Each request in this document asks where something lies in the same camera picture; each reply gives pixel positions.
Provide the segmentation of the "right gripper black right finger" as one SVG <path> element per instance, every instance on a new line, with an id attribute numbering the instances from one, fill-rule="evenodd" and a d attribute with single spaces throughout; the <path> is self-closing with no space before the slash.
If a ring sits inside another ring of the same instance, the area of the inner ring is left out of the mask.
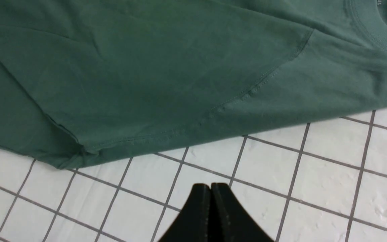
<path id="1" fill-rule="evenodd" d="M 211 242 L 273 242 L 225 183 L 211 185 Z"/>

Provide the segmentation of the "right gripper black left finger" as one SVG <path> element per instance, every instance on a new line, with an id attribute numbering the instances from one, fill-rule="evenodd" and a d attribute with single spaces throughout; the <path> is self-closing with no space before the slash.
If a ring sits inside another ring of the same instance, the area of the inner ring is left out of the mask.
<path id="1" fill-rule="evenodd" d="M 206 184 L 194 184 L 176 219 L 160 242 L 207 242 L 211 191 Z"/>

